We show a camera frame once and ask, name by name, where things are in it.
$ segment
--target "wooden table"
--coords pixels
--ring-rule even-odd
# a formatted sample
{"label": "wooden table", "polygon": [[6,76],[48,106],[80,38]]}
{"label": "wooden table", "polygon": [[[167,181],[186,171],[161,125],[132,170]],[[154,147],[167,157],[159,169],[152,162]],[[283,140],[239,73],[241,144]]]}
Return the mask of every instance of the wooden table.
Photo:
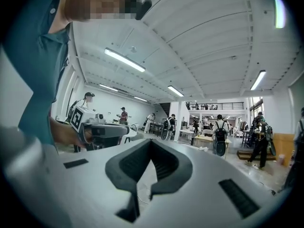
{"label": "wooden table", "polygon": [[[194,137],[193,146],[200,147],[202,142],[213,142],[213,138],[206,136],[196,136]],[[225,151],[225,159],[226,159],[228,147],[231,141],[229,139],[226,139],[225,143],[226,143],[226,151]]]}

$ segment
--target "ceiling light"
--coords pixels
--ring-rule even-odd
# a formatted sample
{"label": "ceiling light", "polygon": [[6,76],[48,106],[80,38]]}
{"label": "ceiling light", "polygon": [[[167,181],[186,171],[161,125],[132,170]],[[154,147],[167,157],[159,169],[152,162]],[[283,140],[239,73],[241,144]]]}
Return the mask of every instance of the ceiling light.
{"label": "ceiling light", "polygon": [[110,89],[110,90],[118,91],[117,89],[113,89],[113,88],[110,88],[110,87],[105,86],[105,85],[102,85],[102,84],[100,84],[100,86],[101,86],[101,87],[104,87],[104,88],[107,88],[107,89]]}
{"label": "ceiling light", "polygon": [[254,82],[253,86],[251,87],[250,90],[255,90],[258,86],[258,84],[262,81],[263,77],[265,76],[266,74],[266,71],[265,70],[261,70],[259,73],[258,73],[258,76],[256,78],[256,81]]}
{"label": "ceiling light", "polygon": [[117,59],[117,60],[119,60],[119,61],[121,61],[121,62],[123,62],[123,63],[125,63],[125,64],[127,64],[127,65],[129,65],[129,66],[131,66],[133,68],[135,68],[135,69],[137,69],[138,71],[144,72],[146,70],[144,67],[142,67],[139,64],[133,62],[129,58],[124,57],[123,55],[121,55],[121,54],[119,54],[119,53],[117,53],[115,51],[112,51],[109,48],[106,48],[104,50],[104,53],[107,54],[107,55],[109,55],[109,56],[111,56],[111,57],[114,57],[115,59]]}
{"label": "ceiling light", "polygon": [[275,27],[284,28],[286,23],[285,6],[282,0],[275,0]]}
{"label": "ceiling light", "polygon": [[181,93],[181,92],[179,92],[176,88],[174,88],[173,86],[168,86],[168,89],[170,89],[170,90],[172,90],[175,94],[177,94],[178,96],[180,96],[180,97],[183,97],[184,95]]}
{"label": "ceiling light", "polygon": [[146,100],[141,99],[141,98],[138,98],[138,97],[136,97],[136,96],[134,96],[134,98],[139,99],[139,100],[141,100],[141,101],[145,101],[145,102],[147,102]]}

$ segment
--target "black cap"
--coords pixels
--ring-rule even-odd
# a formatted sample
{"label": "black cap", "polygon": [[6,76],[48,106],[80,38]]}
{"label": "black cap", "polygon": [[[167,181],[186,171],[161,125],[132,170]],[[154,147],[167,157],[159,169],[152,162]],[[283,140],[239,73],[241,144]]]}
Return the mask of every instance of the black cap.
{"label": "black cap", "polygon": [[93,93],[91,93],[91,92],[86,92],[85,97],[86,97],[86,96],[94,97],[95,95],[94,95]]}

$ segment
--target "table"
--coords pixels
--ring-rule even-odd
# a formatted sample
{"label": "table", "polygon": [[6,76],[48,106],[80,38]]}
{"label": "table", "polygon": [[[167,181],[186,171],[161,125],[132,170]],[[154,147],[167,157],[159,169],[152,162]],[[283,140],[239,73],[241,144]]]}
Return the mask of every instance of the table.
{"label": "table", "polygon": [[158,137],[158,134],[162,132],[162,124],[150,123],[149,133],[150,132],[152,132],[153,134],[157,132],[157,137]]}
{"label": "table", "polygon": [[183,136],[183,134],[187,134],[187,135],[190,135],[190,138],[191,138],[191,136],[194,132],[190,131],[190,130],[180,130],[180,133],[181,133],[181,137]]}
{"label": "table", "polygon": [[250,140],[249,132],[250,132],[250,130],[244,130],[243,131],[244,134],[243,134],[242,144],[244,142],[244,138],[245,138],[245,144],[249,142],[249,140]]}
{"label": "table", "polygon": [[[200,147],[201,142],[213,142],[213,138],[212,137],[206,137],[206,136],[196,136],[196,137],[194,137],[193,146]],[[226,139],[225,143],[226,143],[226,151],[225,151],[225,157],[224,158],[226,159],[226,155],[227,155],[227,152],[228,152],[228,147],[229,147],[229,144],[231,143],[231,141],[229,139]]]}

